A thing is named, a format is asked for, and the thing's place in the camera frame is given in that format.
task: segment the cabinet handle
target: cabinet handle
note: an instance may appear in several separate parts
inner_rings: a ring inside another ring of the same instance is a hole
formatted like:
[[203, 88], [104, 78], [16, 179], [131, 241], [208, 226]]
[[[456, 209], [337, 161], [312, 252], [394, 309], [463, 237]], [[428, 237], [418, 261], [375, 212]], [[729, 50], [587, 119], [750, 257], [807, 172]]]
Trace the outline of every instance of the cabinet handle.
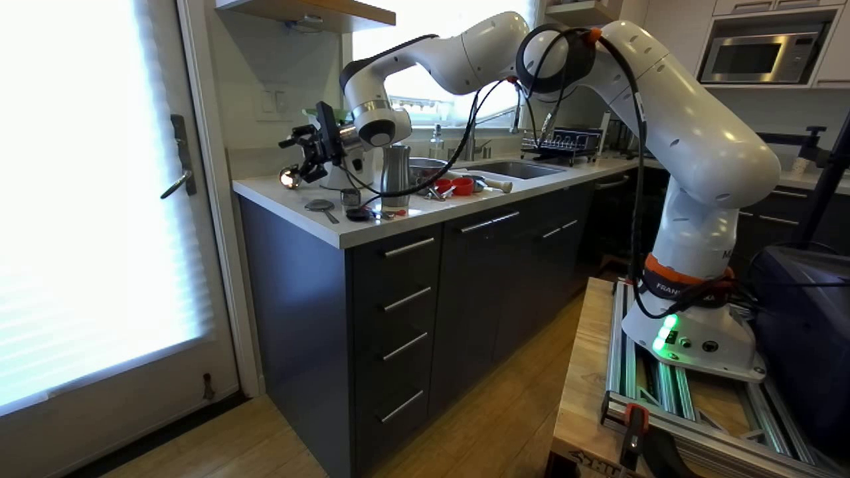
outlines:
[[768, 11], [770, 3], [737, 3], [733, 14]]
[[818, 5], [818, 0], [780, 0], [780, 11], [792, 11], [792, 7], [810, 7]]
[[541, 238], [548, 241], [548, 238], [559, 237], [560, 232], [564, 232], [564, 228], [559, 226], [559, 228], [543, 233]]
[[794, 196], [794, 198], [807, 198], [807, 193], [800, 193], [800, 191], [784, 191], [784, 188], [776, 188], [773, 196]]
[[402, 400], [396, 408], [390, 408], [386, 418], [380, 418], [382, 426], [388, 426], [396, 414], [402, 414], [406, 407], [413, 407], [414, 400], [421, 400], [426, 395], [426, 388], [421, 388], [414, 395], [409, 395], [406, 400]]
[[421, 248], [428, 248], [428, 244], [434, 244], [437, 238], [434, 237], [428, 237], [428, 238], [424, 238], [424, 241], [413, 241], [413, 244], [404, 244], [404, 248], [396, 248], [396, 249], [386, 249], [382, 252], [382, 257], [396, 257], [396, 256], [404, 256], [404, 252], [413, 252], [413, 249], [421, 249]]
[[506, 224], [506, 220], [513, 220], [519, 217], [521, 212], [509, 212], [509, 216], [501, 216], [501, 217], [491, 217], [491, 220], [483, 220], [483, 224], [473, 224], [473, 226], [466, 226], [461, 228], [461, 233], [473, 233], [473, 232], [482, 232], [482, 228], [490, 228], [490, 226], [498, 226], [498, 224]]
[[618, 181], [598, 181], [595, 188], [618, 188], [630, 184], [630, 176], [619, 176]]
[[509, 216], [491, 217], [490, 224], [509, 224], [509, 220], [513, 220], [513, 217], [521, 217], [521, 212], [513, 209], [513, 212], [509, 212]]
[[781, 226], [800, 226], [800, 220], [786, 220], [786, 217], [776, 217], [776, 216], [761, 216], [761, 220], [766, 220], [766, 224], [781, 224]]
[[575, 228], [575, 226], [580, 226], [580, 220], [570, 220], [570, 224], [564, 224], [564, 226], [560, 226], [560, 232]]
[[406, 297], [402, 297], [396, 303], [388, 303], [388, 306], [382, 306], [382, 310], [390, 313], [390, 310], [402, 309], [404, 303], [413, 303], [413, 299], [418, 299], [424, 294], [432, 294], [432, 287], [424, 287], [424, 290], [418, 290], [418, 293], [413, 293], [413, 294], [406, 294]]
[[424, 339], [428, 339], [428, 333], [424, 333], [424, 334], [406, 339], [406, 342], [402, 342], [396, 350], [386, 354], [380, 360], [394, 360], [398, 354], [409, 350], [413, 345], [418, 345], [418, 342], [424, 342]]

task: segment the microwave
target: microwave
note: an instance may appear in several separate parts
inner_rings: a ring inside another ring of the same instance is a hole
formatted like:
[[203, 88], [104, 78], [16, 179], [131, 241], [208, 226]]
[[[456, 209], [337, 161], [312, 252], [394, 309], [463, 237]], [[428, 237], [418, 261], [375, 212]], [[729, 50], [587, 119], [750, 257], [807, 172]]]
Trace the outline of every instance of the microwave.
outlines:
[[835, 11], [716, 22], [700, 82], [806, 84], [815, 70]]

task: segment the white wall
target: white wall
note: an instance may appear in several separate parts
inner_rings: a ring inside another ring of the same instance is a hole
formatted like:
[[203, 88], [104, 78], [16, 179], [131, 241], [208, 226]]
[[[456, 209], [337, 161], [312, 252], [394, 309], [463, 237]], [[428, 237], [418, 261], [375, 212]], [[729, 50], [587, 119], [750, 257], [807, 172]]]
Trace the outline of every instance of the white wall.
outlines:
[[280, 141], [312, 123], [304, 110], [340, 103], [340, 34], [246, 14], [211, 22], [218, 103], [232, 165], [295, 159]]

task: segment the kitchen sink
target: kitchen sink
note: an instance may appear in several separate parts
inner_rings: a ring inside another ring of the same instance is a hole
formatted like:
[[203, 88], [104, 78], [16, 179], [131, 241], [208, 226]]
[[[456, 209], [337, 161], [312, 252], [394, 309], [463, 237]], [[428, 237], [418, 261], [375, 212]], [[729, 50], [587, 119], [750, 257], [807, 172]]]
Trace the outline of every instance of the kitchen sink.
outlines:
[[487, 172], [513, 176], [513, 179], [543, 179], [543, 176], [564, 172], [566, 167], [525, 161], [525, 159], [503, 159], [503, 161], [469, 165], [469, 169], [487, 169]]

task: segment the white countertop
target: white countertop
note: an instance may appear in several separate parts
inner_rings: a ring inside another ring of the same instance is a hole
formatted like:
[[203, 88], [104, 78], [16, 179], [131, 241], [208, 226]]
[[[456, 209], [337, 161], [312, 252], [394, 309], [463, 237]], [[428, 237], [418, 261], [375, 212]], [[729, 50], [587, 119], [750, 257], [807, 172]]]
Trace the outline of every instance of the white countertop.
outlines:
[[[337, 249], [348, 249], [348, 248], [359, 248], [359, 244], [396, 237], [404, 232], [414, 232], [424, 226], [456, 220], [456, 217], [463, 217], [470, 212], [533, 198], [533, 196], [541, 196], [548, 191], [575, 188], [575, 185], [582, 185], [590, 181], [600, 181], [606, 176], [630, 172], [636, 167], [639, 167], [639, 161], [632, 161], [632, 159], [606, 157], [592, 165], [566, 167], [566, 172], [533, 179], [533, 181], [475, 169], [475, 176], [483, 176], [483, 179], [513, 181], [513, 191], [511, 193], [491, 191], [491, 193], [479, 193], [479, 196], [456, 196], [448, 201], [409, 196], [409, 212], [404, 217], [390, 217], [390, 220], [380, 220], [380, 224], [348, 220], [340, 191], [321, 188], [319, 184], [300, 184], [293, 191], [293, 188], [284, 188], [274, 172], [243, 176], [235, 181], [235, 191], [240, 196], [255, 201], [258, 206], [263, 206], [263, 209], [295, 224], [297, 228], [315, 233], [316, 238], [321, 238]], [[784, 172], [780, 185], [814, 188], [815, 181], [818, 181], [815, 172], [806, 172], [806, 176]], [[843, 181], [838, 193], [850, 193], [850, 181]], [[307, 201], [312, 201], [312, 198], [332, 198], [335, 201], [332, 216], [340, 224], [329, 224], [324, 212], [307, 209]]]

